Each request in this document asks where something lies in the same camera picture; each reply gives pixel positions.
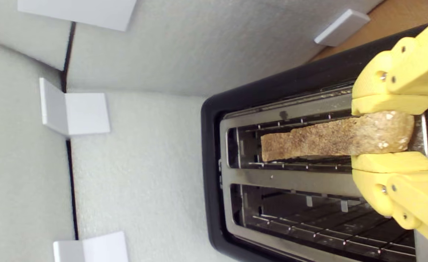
white plastic bracket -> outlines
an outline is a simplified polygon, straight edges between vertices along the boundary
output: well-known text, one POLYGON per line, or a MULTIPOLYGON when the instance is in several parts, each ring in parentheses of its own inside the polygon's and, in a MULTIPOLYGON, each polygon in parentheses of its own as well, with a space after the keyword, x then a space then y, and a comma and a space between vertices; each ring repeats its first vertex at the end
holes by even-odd
POLYGON ((63 93, 39 78, 42 124, 65 136, 110 132, 103 93, 63 93))
POLYGON ((86 240, 54 242, 55 262, 128 262, 125 234, 120 231, 86 240))
POLYGON ((314 38, 314 42, 321 45, 336 47, 347 40, 352 34, 356 33, 369 21, 370 18, 365 13, 348 9, 322 33, 314 38))

